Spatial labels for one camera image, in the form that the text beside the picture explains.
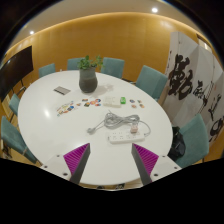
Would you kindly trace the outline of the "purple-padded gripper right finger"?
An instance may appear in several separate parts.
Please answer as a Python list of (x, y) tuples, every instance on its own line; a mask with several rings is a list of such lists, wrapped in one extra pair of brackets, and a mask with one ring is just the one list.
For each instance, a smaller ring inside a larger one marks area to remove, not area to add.
[(132, 144), (131, 153), (137, 166), (142, 184), (150, 184), (152, 182), (150, 175), (159, 156), (135, 143)]

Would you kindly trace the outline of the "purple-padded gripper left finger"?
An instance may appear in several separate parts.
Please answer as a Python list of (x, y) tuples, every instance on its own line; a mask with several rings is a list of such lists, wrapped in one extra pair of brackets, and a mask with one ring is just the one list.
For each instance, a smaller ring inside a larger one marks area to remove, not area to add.
[(84, 144), (64, 155), (64, 160), (71, 172), (70, 181), (78, 184), (90, 155), (90, 144)]

